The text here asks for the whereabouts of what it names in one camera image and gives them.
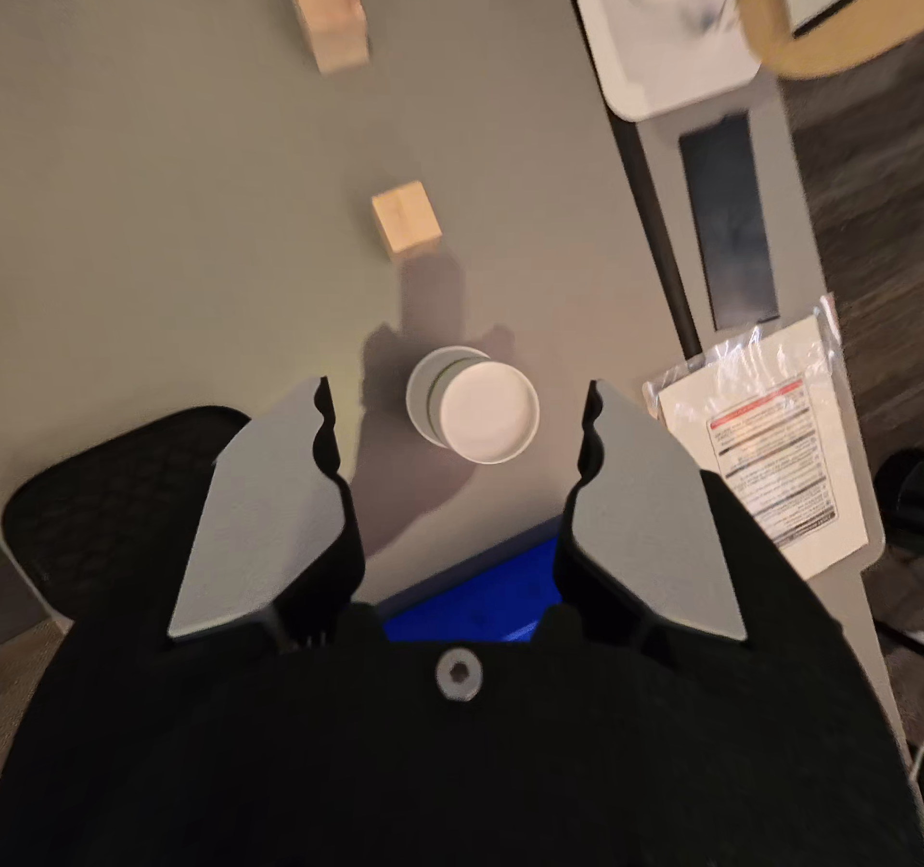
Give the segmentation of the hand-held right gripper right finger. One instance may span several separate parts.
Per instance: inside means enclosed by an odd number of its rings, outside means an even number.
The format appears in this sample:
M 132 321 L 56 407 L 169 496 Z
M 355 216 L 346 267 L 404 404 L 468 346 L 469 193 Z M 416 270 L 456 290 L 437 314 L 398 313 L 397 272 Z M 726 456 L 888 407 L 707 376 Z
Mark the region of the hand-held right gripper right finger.
M 554 582 L 591 642 L 641 648 L 666 631 L 746 643 L 697 462 L 602 379 L 581 418 L 579 478 L 565 500 Z

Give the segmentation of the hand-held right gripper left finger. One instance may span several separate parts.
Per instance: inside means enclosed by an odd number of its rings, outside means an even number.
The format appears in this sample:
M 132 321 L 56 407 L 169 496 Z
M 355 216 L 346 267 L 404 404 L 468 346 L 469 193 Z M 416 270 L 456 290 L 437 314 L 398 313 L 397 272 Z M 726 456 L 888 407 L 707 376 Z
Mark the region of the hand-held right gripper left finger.
M 225 446 L 167 629 L 172 640 L 250 622 L 300 644 L 334 630 L 365 572 L 335 423 L 327 378 L 310 377 Z

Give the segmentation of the blue plastic bin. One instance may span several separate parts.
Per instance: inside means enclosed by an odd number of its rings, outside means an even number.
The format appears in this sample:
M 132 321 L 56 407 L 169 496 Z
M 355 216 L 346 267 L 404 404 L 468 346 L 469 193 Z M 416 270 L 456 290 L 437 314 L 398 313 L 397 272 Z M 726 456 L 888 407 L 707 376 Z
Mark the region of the blue plastic bin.
M 527 642 L 561 603 L 552 565 L 555 537 L 491 567 L 430 584 L 406 607 L 383 610 L 391 642 Z

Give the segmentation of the wooden cube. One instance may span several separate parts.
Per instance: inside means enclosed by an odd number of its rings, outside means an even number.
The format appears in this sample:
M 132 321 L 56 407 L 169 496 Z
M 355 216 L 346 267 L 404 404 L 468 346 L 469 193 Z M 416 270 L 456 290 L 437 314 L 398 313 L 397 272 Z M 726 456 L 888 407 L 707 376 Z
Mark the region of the wooden cube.
M 422 181 L 376 194 L 371 205 L 374 223 L 392 262 L 403 263 L 440 245 L 443 231 Z
M 321 74 L 369 64 L 368 24 L 360 0 L 293 0 L 293 4 Z

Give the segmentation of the instruction sheet in plastic sleeve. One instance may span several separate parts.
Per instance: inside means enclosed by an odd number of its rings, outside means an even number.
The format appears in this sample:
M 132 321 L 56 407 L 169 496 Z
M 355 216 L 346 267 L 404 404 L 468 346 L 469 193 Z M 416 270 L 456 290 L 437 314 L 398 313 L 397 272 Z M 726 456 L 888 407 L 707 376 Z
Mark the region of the instruction sheet in plastic sleeve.
M 643 387 L 650 414 L 717 474 L 808 581 L 871 543 L 847 429 L 832 294 L 754 325 Z

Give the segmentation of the black textured wrist pad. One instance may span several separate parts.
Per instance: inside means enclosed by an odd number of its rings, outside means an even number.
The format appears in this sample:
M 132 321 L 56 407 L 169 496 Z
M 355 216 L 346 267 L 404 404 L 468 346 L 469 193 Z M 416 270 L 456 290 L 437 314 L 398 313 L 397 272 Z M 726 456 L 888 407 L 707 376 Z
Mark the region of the black textured wrist pad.
M 86 616 L 248 422 L 229 407 L 177 411 L 40 472 L 2 512 L 12 559 L 57 615 Z

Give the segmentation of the black rectangular table plate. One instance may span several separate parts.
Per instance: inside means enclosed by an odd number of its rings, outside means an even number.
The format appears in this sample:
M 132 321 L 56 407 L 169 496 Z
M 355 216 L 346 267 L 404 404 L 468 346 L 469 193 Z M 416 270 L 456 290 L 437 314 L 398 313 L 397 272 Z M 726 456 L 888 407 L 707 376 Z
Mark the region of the black rectangular table plate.
M 748 114 L 724 116 L 678 144 L 715 330 L 777 319 Z

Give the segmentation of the white display stand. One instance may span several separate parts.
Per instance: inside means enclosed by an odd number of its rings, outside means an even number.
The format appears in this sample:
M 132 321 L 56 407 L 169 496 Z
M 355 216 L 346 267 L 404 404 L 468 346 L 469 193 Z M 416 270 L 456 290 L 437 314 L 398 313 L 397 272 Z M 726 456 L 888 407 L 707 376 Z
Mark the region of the white display stand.
M 736 0 L 576 0 L 608 107 L 640 122 L 749 84 Z

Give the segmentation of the instruction poster on stand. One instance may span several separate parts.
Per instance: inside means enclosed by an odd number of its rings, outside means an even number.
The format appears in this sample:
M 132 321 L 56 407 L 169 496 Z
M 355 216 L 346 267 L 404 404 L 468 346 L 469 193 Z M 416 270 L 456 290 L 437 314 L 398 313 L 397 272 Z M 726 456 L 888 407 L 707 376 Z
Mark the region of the instruction poster on stand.
M 794 37 L 784 0 L 736 0 L 746 43 L 780 78 L 822 78 L 855 68 L 922 34 L 923 0 L 856 0 Z

